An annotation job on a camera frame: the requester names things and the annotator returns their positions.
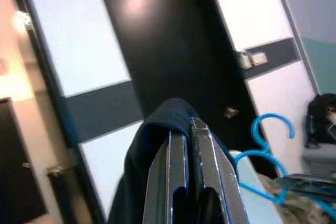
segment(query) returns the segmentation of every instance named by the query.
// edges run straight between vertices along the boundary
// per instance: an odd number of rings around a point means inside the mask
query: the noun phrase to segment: black bag
[[[336,113],[336,94],[317,95],[308,105],[306,148],[319,148],[320,143],[336,144],[329,132],[330,115]]]

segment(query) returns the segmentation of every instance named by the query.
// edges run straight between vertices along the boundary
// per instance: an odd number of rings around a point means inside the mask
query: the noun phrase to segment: blue hanger
[[[239,160],[242,159],[243,157],[246,157],[246,156],[259,156],[259,157],[263,157],[267,160],[269,160],[273,165],[279,167],[281,173],[282,173],[282,176],[286,176],[287,175],[287,171],[285,169],[285,167],[282,165],[282,163],[280,163],[280,161],[278,161],[275,157],[273,157],[270,153],[269,153],[269,145],[266,143],[266,141],[260,136],[259,134],[259,123],[261,120],[265,119],[265,118],[278,118],[280,120],[282,120],[283,122],[285,122],[287,124],[287,126],[289,127],[289,138],[294,138],[294,135],[295,135],[295,131],[294,131],[294,126],[293,124],[284,116],[282,115],[279,115],[279,114],[275,114],[275,113],[267,113],[267,114],[264,114],[264,115],[261,115],[259,117],[257,117],[253,123],[252,123],[252,126],[251,126],[251,133],[252,133],[252,137],[254,139],[254,141],[260,145],[261,149],[262,150],[250,150],[250,151],[245,151],[245,152],[242,152],[240,153],[239,155],[237,155],[235,157],[235,162],[236,162],[236,165],[238,164]],[[269,195],[257,188],[254,188],[252,186],[249,186],[247,184],[245,184],[244,182],[239,182],[239,184],[249,190],[249,191],[252,191],[266,199],[269,199],[279,205],[282,205],[285,203],[285,200],[286,200],[286,193],[287,193],[287,190],[286,189],[282,189],[281,192],[280,192],[280,195],[279,197],[274,197],[272,195]]]

